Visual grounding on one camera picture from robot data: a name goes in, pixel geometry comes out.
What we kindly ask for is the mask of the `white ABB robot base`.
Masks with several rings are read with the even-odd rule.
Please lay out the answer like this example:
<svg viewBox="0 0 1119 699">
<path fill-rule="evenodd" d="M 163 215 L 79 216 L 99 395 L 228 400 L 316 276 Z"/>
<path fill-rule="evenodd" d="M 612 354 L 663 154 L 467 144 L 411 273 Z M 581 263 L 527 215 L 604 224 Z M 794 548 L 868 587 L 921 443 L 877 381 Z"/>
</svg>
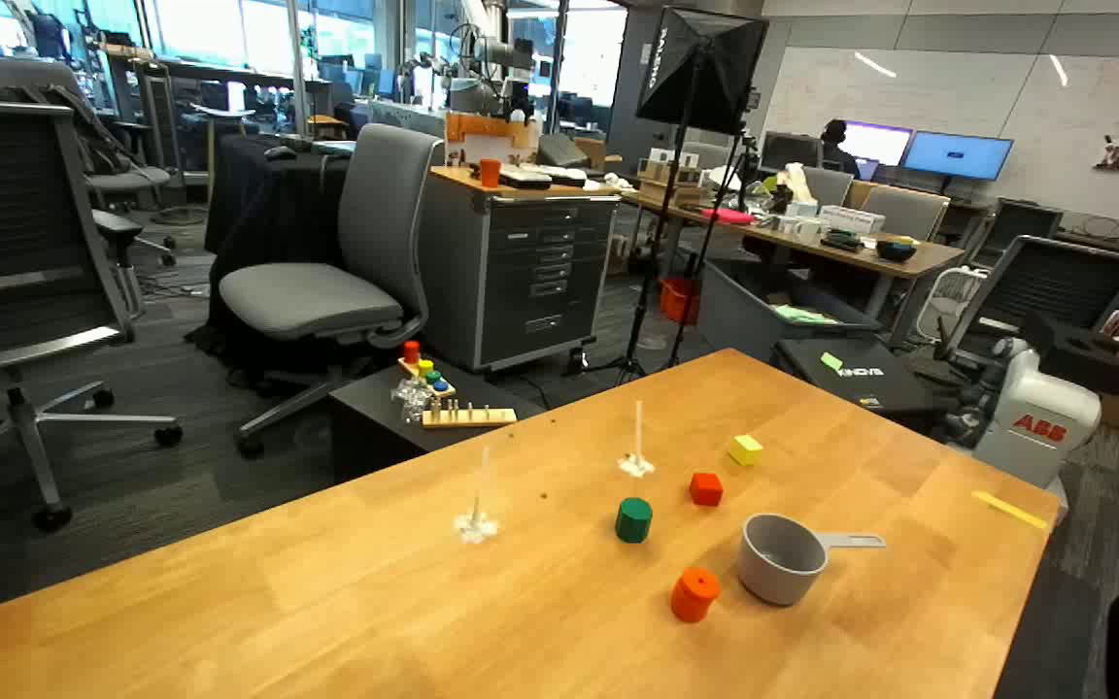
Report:
<svg viewBox="0 0 1119 699">
<path fill-rule="evenodd" d="M 1078 381 L 1042 370 L 1031 342 L 998 342 L 1005 359 L 1003 386 L 977 453 L 1022 483 L 1053 484 L 1064 458 L 1101 427 L 1101 395 Z"/>
</svg>

